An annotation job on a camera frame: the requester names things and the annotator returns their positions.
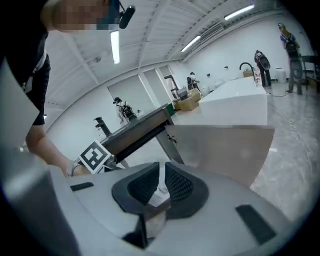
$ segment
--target ceiling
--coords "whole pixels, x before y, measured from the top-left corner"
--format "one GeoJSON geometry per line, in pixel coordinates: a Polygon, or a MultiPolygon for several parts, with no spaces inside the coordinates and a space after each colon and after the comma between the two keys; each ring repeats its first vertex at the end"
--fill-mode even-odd
{"type": "Polygon", "coordinates": [[[201,45],[196,44],[189,52],[182,53],[181,49],[214,26],[232,28],[246,17],[281,8],[277,0],[121,0],[121,3],[124,7],[135,5],[136,12],[128,27],[119,31],[117,65],[112,57],[110,31],[49,33],[47,129],[64,110],[98,85],[139,67],[184,59],[201,45]],[[251,3],[255,4],[254,9],[224,20],[224,16],[251,3]]]}

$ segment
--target fluorescent light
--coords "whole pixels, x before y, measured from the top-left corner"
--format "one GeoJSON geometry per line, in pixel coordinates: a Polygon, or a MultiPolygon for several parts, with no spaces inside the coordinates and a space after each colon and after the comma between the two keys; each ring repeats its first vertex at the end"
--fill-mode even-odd
{"type": "Polygon", "coordinates": [[[237,16],[239,14],[245,13],[245,12],[247,12],[247,11],[253,9],[253,8],[255,8],[254,4],[248,5],[247,7],[244,7],[242,9],[240,9],[240,10],[237,10],[237,11],[225,16],[224,19],[227,21],[227,20],[233,18],[234,16],[237,16]]]}
{"type": "Polygon", "coordinates": [[[201,38],[200,35],[198,35],[195,39],[193,39],[190,43],[188,43],[186,45],[186,47],[184,47],[181,52],[185,52],[190,46],[192,46],[196,41],[198,41],[201,38]]]}
{"type": "Polygon", "coordinates": [[[118,64],[120,62],[120,54],[119,54],[119,31],[113,31],[110,33],[111,39],[111,48],[112,48],[112,56],[114,64],[118,64]]]}

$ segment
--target glossy gray floor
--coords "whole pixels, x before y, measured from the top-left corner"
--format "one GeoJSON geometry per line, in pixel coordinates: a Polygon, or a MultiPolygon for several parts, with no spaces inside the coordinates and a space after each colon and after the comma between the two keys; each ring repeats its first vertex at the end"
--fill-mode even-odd
{"type": "MultiPolygon", "coordinates": [[[[274,83],[266,91],[283,96],[287,88],[288,84],[274,83]]],[[[187,124],[192,115],[199,112],[199,108],[180,111],[172,119],[175,124],[187,124]]],[[[284,97],[268,96],[268,125],[275,127],[275,133],[267,159],[251,189],[279,208],[290,220],[307,213],[318,196],[319,113],[320,95],[313,89],[306,92],[304,87],[303,95],[294,92],[284,97]]],[[[131,166],[153,161],[163,166],[169,159],[153,139],[126,160],[131,166]]]]}

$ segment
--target gray pants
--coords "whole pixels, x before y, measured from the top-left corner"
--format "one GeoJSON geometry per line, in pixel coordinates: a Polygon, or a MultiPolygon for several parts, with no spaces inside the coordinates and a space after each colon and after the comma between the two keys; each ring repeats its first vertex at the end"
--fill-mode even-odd
{"type": "Polygon", "coordinates": [[[302,94],[302,65],[300,60],[291,59],[290,60],[290,77],[289,77],[289,92],[294,90],[294,84],[296,84],[296,93],[301,95],[302,94]]]}

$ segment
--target white bottle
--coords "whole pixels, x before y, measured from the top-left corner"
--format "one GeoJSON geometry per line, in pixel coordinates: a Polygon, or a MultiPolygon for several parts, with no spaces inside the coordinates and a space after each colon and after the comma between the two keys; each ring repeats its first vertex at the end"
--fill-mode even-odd
{"type": "Polygon", "coordinates": [[[262,87],[261,73],[256,63],[254,64],[253,73],[256,87],[262,87]]]}

